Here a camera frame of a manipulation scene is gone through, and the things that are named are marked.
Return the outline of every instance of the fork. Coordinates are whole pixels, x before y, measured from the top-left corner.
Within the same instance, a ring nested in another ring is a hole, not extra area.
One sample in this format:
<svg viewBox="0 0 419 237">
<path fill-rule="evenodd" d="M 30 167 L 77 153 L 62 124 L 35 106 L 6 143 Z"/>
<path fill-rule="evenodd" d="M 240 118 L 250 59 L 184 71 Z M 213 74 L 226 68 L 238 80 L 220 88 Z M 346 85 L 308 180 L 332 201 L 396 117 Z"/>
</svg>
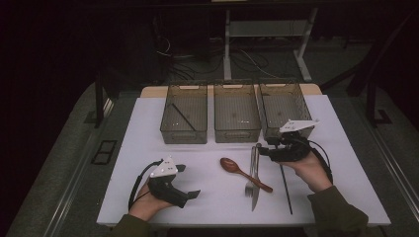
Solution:
<svg viewBox="0 0 419 237">
<path fill-rule="evenodd" d="M 250 158 L 250 176 L 253 177 L 253 172 L 255 170 L 255 158 L 256 158 L 256 147 L 253 146 L 252 147 L 252 156 Z M 247 197 L 252 197 L 253 196 L 253 182 L 248 181 L 246 183 L 246 186 L 244 188 L 244 194 Z"/>
</svg>

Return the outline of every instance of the wrist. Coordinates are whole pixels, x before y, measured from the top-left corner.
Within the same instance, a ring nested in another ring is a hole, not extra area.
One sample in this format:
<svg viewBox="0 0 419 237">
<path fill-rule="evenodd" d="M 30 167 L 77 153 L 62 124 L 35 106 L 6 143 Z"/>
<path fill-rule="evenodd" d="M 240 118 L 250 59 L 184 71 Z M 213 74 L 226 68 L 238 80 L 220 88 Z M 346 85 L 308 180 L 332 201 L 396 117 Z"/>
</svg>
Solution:
<svg viewBox="0 0 419 237">
<path fill-rule="evenodd" d="M 137 201 L 129 210 L 128 214 L 148 221 L 157 213 L 157 211 L 158 209 L 155 206 L 143 203 L 142 201 Z"/>
</svg>

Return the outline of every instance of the white tabletop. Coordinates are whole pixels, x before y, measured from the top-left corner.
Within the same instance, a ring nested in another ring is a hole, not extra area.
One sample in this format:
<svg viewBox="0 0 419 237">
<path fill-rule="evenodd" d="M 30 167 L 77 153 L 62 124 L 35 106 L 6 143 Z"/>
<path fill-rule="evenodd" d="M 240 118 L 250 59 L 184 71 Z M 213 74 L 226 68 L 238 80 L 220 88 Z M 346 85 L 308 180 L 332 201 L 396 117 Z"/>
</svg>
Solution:
<svg viewBox="0 0 419 237">
<path fill-rule="evenodd" d="M 313 119 L 320 120 L 309 139 L 327 151 L 334 184 L 348 203 L 369 216 L 370 225 L 389 224 L 327 96 L 304 97 Z M 310 202 L 306 197 L 312 194 L 311 190 L 291 168 L 284 167 L 293 205 L 291 215 L 280 166 L 265 156 L 260 158 L 259 178 L 274 191 L 268 194 L 261 190 L 257 206 L 254 211 L 251 210 L 251 198 L 244 195 L 247 180 L 222 170 L 219 159 L 229 157 L 243 171 L 248 172 L 250 151 L 254 143 L 215 143 L 212 98 L 209 98 L 207 144 L 166 145 L 159 130 L 164 104 L 164 98 L 137 99 L 98 216 L 99 224 L 116 225 L 127 213 L 127 202 L 136 177 L 148 164 L 169 155 L 176 164 L 187 166 L 184 172 L 178 173 L 173 186 L 185 193 L 195 190 L 201 190 L 201 193 L 196 199 L 188 200 L 184 208 L 174 206 L 160 211 L 149 221 L 155 226 L 249 227 L 302 226 L 314 223 Z M 266 146 L 262 132 L 259 142 Z"/>
</svg>

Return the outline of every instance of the black cable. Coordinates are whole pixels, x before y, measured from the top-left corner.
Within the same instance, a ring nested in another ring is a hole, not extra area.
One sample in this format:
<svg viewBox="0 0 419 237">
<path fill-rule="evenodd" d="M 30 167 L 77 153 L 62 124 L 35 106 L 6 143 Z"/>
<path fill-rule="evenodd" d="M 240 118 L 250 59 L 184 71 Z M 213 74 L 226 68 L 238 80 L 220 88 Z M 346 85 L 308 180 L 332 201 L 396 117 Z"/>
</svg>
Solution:
<svg viewBox="0 0 419 237">
<path fill-rule="evenodd" d="M 153 166 L 159 166 L 161 164 L 161 162 L 163 162 L 163 160 L 156 161 L 156 162 L 153 162 L 153 163 L 149 164 L 147 167 L 145 167 L 145 169 L 141 172 L 141 174 L 136 178 L 135 184 L 133 185 L 131 194 L 129 196 L 128 209 L 130 209 L 132 207 L 132 205 L 133 205 L 134 202 L 136 202 L 138 199 L 140 199 L 144 195 L 146 195 L 146 194 L 144 194 L 144 195 L 142 195 L 142 196 L 140 196 L 138 198 L 135 198 L 135 195 L 137 193 L 139 184 L 141 183 L 142 177 L 144 176 L 145 172 L 147 172 L 148 169 L 150 169 Z"/>
<path fill-rule="evenodd" d="M 148 195 L 148 193 L 150 193 L 150 191 L 147 191 L 147 192 L 145 192 L 145 194 L 142 194 L 140 197 L 137 197 L 133 202 L 132 202 L 132 204 L 134 204 L 136 201 L 138 201 L 140 198 L 142 198 L 142 197 L 144 197 L 144 196 L 146 196 L 146 195 Z"/>
<path fill-rule="evenodd" d="M 247 71 L 247 72 L 259 72 L 259 69 L 258 70 L 250 70 L 250 69 L 246 69 L 246 68 L 244 68 L 244 67 L 242 67 L 242 66 L 240 66 L 237 62 L 236 62 L 236 57 L 235 56 L 233 56 L 233 55 L 230 55 L 230 60 L 234 63 L 234 65 L 236 65 L 239 69 L 241 69 L 241 70 L 243 70 L 243 71 Z"/>
<path fill-rule="evenodd" d="M 197 74 L 209 74 L 209 73 L 212 73 L 212 72 L 216 71 L 219 68 L 219 66 L 221 65 L 221 62 L 222 62 L 222 57 L 219 59 L 216 67 L 213 68 L 213 69 L 211 69 L 210 71 L 197 71 L 197 70 L 194 70 L 192 67 L 189 67 L 189 66 L 184 65 L 184 64 L 181 64 L 181 63 L 175 63 L 175 65 L 179 65 L 179 66 L 185 67 L 188 70 L 190 70 L 191 72 L 194 72 L 194 73 L 197 73 Z"/>
<path fill-rule="evenodd" d="M 323 147 L 321 147 L 321 145 L 319 145 L 318 143 L 312 141 L 312 140 L 308 140 L 308 142 L 314 143 L 315 145 L 317 145 L 318 147 L 320 147 L 320 149 L 323 151 L 324 155 L 326 156 L 327 159 L 327 166 L 330 168 L 330 160 L 329 160 L 329 156 L 327 155 L 326 151 L 323 149 Z"/>
</svg>

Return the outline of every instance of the person's right hand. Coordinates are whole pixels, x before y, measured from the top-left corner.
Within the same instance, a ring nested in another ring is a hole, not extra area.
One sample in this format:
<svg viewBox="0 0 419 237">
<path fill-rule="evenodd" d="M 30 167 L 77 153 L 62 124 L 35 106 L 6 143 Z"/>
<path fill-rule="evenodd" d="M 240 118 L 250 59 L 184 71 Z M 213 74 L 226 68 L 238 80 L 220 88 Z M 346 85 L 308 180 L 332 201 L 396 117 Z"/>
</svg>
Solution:
<svg viewBox="0 0 419 237">
<path fill-rule="evenodd" d="M 326 172 L 323 170 L 320 161 L 311 151 L 305 158 L 299 161 L 278 163 L 293 168 L 295 173 L 300 176 L 315 193 L 333 186 L 327 178 Z"/>
</svg>

